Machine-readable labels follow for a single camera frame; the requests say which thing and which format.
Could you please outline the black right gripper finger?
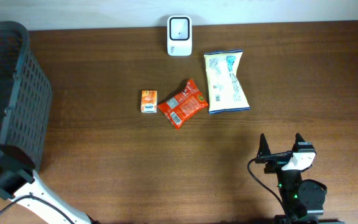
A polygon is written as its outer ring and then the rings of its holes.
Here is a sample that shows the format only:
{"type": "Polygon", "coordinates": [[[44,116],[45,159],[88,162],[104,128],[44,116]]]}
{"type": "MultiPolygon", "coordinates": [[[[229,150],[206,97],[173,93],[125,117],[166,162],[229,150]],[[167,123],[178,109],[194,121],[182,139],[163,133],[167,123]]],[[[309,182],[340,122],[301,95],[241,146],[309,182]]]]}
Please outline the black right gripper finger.
{"type": "Polygon", "coordinates": [[[269,145],[267,143],[265,134],[262,133],[260,135],[260,141],[259,141],[259,149],[257,151],[257,157],[264,157],[271,155],[271,151],[269,148],[269,145]]]}
{"type": "Polygon", "coordinates": [[[292,151],[299,151],[300,149],[303,149],[303,146],[300,144],[301,142],[304,142],[305,140],[301,136],[300,133],[295,134],[295,143],[292,147],[292,151]]]}

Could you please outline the cream blue chip bag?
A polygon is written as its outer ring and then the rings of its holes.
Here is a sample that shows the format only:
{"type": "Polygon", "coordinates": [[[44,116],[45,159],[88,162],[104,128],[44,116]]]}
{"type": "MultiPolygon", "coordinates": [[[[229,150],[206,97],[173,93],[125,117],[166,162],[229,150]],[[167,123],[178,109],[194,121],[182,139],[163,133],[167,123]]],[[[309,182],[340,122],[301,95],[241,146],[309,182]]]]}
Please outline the cream blue chip bag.
{"type": "Polygon", "coordinates": [[[243,50],[220,50],[204,54],[208,82],[209,114],[250,110],[237,78],[243,50]]]}

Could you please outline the red snack packet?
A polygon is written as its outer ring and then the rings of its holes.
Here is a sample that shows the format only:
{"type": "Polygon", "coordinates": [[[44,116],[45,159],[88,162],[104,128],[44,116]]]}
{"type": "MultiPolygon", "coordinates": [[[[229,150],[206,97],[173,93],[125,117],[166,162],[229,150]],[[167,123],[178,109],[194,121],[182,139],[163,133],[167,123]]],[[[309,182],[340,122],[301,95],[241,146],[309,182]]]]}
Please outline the red snack packet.
{"type": "Polygon", "coordinates": [[[157,105],[158,109],[176,129],[200,110],[208,107],[208,102],[193,80],[188,80],[184,89],[167,101],[157,105]]]}

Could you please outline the orange tissue pack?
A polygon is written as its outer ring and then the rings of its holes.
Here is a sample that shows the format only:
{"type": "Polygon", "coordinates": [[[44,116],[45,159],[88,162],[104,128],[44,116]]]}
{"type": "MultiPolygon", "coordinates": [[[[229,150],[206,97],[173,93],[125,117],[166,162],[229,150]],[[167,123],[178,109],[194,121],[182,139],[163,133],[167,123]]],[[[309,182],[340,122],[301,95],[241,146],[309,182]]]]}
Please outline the orange tissue pack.
{"type": "Polygon", "coordinates": [[[142,113],[156,113],[157,112],[157,90],[142,90],[140,111],[142,113]]]}

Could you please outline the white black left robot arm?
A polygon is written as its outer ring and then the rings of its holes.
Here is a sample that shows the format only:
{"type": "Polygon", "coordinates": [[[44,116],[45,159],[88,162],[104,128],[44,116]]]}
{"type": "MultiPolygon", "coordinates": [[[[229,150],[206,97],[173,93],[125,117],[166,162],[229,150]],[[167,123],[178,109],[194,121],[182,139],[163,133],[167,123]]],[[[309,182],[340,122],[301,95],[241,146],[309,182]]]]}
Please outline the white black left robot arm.
{"type": "Polygon", "coordinates": [[[0,144],[0,198],[22,205],[47,223],[97,223],[49,189],[35,170],[32,159],[16,146],[0,144]]]}

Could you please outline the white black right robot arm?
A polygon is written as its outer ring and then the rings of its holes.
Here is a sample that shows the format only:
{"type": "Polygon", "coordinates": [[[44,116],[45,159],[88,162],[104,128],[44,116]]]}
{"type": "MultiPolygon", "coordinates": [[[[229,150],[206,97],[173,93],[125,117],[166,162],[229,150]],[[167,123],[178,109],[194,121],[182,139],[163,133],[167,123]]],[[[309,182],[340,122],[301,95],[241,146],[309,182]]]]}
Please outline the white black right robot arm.
{"type": "Polygon", "coordinates": [[[312,167],[316,151],[311,142],[303,139],[301,134],[295,135],[295,143],[291,150],[271,153],[264,134],[260,135],[259,150],[255,158],[247,164],[247,170],[254,180],[268,190],[283,208],[283,215],[276,215],[274,223],[340,223],[339,220],[321,220],[323,205],[326,199],[327,186],[317,180],[303,179],[301,173],[312,167]],[[278,180],[279,194],[263,184],[252,173],[252,163],[264,164],[265,174],[275,174],[278,180]]]}

